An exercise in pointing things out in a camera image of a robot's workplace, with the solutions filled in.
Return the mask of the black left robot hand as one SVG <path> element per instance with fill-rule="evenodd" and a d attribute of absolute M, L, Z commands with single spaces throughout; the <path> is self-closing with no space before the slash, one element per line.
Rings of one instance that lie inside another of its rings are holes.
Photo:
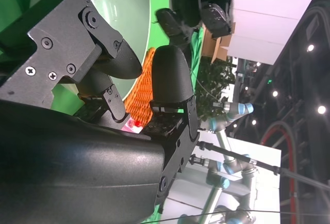
<path fill-rule="evenodd" d="M 192 33 L 204 24 L 213 38 L 233 32 L 233 0 L 171 0 L 171 8 L 156 11 L 157 22 L 170 44 L 185 46 Z"/>

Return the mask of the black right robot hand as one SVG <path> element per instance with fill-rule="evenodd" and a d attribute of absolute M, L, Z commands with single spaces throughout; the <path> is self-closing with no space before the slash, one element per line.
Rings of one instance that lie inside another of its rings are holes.
<path fill-rule="evenodd" d="M 138 134 L 113 78 L 142 65 L 92 0 L 40 0 L 1 32 L 1 223 L 140 223 L 198 141 L 185 56 L 159 47 Z"/>

